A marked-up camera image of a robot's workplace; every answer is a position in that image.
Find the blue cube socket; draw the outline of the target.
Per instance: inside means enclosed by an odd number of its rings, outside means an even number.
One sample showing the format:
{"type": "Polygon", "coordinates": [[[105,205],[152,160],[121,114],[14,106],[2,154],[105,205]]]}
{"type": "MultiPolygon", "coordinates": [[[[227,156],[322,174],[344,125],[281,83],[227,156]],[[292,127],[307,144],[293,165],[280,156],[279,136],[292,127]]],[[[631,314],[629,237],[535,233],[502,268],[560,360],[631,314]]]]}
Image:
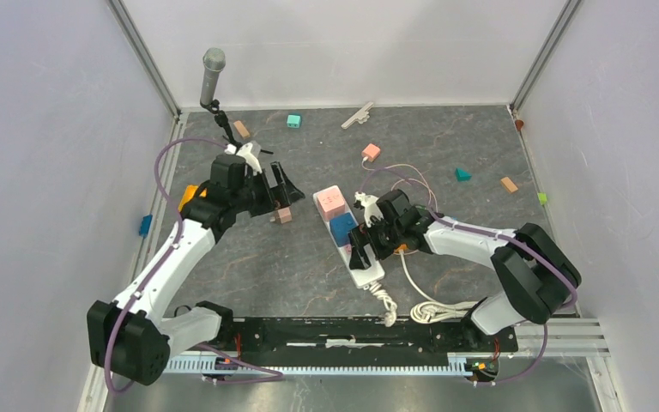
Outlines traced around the blue cube socket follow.
{"type": "Polygon", "coordinates": [[[330,234],[337,247],[344,247],[350,243],[349,234],[357,227],[357,221],[351,212],[338,215],[329,221],[330,234]]]}

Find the pink cube socket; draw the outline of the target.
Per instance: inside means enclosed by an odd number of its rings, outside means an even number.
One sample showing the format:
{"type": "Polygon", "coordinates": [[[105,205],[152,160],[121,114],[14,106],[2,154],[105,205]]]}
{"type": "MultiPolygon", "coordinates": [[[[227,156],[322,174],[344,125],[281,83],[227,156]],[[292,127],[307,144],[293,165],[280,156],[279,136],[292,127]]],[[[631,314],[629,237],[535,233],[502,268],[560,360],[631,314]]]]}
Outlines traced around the pink cube socket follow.
{"type": "Polygon", "coordinates": [[[329,222],[346,212],[347,203],[337,185],[316,192],[313,198],[317,210],[325,222],[329,222]]]}

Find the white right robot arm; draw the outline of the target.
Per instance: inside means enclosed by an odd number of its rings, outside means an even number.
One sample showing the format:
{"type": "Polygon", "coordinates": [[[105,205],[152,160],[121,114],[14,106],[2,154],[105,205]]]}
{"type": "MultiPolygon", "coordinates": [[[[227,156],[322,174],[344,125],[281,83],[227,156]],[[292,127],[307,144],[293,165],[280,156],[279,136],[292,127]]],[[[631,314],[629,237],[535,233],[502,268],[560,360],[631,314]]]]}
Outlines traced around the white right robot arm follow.
{"type": "Polygon", "coordinates": [[[523,321],[545,324],[577,301],[578,270],[536,224],[519,229],[471,225],[413,205],[399,189],[381,197],[358,192],[354,206],[364,220],[348,235],[352,270],[369,270],[394,253],[419,251],[495,271],[501,292],[472,305],[463,317],[461,337],[468,348],[482,350],[502,329],[523,321]]]}

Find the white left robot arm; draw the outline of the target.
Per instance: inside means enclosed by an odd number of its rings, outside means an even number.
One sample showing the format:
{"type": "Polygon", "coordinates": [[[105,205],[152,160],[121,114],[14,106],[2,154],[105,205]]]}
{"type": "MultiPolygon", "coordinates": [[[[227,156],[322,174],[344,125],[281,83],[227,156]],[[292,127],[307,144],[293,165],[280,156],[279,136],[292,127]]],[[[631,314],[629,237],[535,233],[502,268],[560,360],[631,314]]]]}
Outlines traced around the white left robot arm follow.
{"type": "Polygon", "coordinates": [[[141,274],[111,302],[88,309],[91,361],[140,385],[151,385],[167,363],[208,343],[228,348],[235,338],[233,311],[202,301],[168,318],[166,309],[188,275],[232,227],[238,215],[268,215],[305,198],[284,172],[270,164],[275,183],[251,155],[220,154],[210,177],[184,193],[178,219],[141,274]]]}

